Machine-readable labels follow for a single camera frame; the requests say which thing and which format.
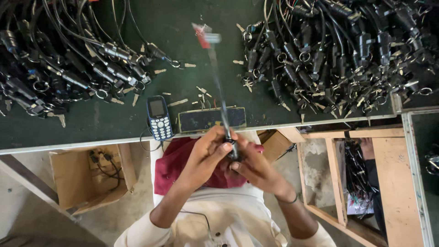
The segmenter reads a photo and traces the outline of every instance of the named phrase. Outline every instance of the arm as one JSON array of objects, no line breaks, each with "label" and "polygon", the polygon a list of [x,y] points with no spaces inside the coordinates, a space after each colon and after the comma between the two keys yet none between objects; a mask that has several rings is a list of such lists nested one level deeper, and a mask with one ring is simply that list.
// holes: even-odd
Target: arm
[{"label": "arm", "polygon": [[301,241],[296,246],[335,246],[328,233],[311,218],[302,203],[295,201],[297,195],[290,185],[248,141],[239,136],[238,146],[245,157],[231,164],[230,168],[246,177],[254,186],[272,193],[288,224],[293,240]]},{"label": "arm", "polygon": [[224,128],[215,126],[195,143],[182,173],[160,204],[125,230],[115,247],[158,247],[169,243],[171,225],[187,199],[232,150],[230,143],[223,143],[224,135]]}]

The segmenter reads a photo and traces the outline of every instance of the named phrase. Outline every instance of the red cloth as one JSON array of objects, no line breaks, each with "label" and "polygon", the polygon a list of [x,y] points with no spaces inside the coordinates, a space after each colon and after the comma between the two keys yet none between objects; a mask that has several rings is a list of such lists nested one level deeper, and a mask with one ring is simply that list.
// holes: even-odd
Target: red cloth
[{"label": "red cloth", "polygon": [[[189,137],[173,139],[163,157],[156,160],[154,194],[164,196],[169,191],[186,166],[197,140]],[[256,148],[263,151],[262,145],[256,145]],[[212,176],[203,186],[225,189],[241,187],[246,181],[247,179],[242,176],[227,177],[224,168],[221,169],[220,166],[216,166]]]}]

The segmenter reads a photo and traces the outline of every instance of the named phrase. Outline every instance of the bracelet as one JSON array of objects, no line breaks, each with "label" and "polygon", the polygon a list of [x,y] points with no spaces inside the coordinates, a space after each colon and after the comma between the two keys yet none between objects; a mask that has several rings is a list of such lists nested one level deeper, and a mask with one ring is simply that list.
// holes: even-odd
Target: bracelet
[{"label": "bracelet", "polygon": [[280,202],[288,203],[288,204],[293,204],[293,203],[295,203],[295,202],[297,201],[297,198],[299,197],[299,195],[296,194],[296,198],[295,198],[292,202],[287,202],[287,201],[281,200],[281,199],[279,199],[276,195],[274,195],[274,197],[275,197],[278,201],[280,201]]}]

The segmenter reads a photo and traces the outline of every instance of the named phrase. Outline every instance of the wooden frame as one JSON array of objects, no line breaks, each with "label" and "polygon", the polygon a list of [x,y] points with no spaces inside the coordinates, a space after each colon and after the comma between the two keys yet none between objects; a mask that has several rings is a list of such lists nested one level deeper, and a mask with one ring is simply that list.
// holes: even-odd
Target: wooden frame
[{"label": "wooden frame", "polygon": [[387,246],[387,243],[380,234],[364,225],[348,220],[335,149],[335,138],[372,138],[375,147],[375,160],[380,181],[388,246],[423,246],[419,212],[417,210],[416,195],[412,184],[404,134],[403,128],[303,134],[304,138],[324,138],[326,141],[337,218],[332,217],[316,206],[306,203],[306,177],[303,167],[304,152],[301,149],[300,143],[298,143],[297,154],[305,208],[364,246]]}]

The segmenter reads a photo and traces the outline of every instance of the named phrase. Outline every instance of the cardboard box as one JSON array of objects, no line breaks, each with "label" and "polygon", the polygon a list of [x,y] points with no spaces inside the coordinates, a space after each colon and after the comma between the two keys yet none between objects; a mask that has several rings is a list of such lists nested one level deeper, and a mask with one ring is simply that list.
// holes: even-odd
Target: cardboard box
[{"label": "cardboard box", "polygon": [[262,155],[265,156],[268,162],[272,163],[279,158],[279,156],[281,156],[292,144],[293,143],[285,136],[276,131],[264,143],[262,143],[262,146],[264,146],[264,152]]},{"label": "cardboard box", "polygon": [[[113,162],[115,164],[116,160],[120,162],[122,168],[120,176],[124,180],[120,180],[117,188],[115,188],[117,179],[105,175],[96,175],[93,162],[89,156],[90,150],[95,148],[111,152]],[[133,186],[137,182],[133,163],[131,162],[130,146],[127,143],[90,147],[88,149],[61,150],[59,152],[50,152],[49,155],[60,208],[66,210],[79,207],[73,215],[117,202],[126,192],[130,191],[132,193]]]}]

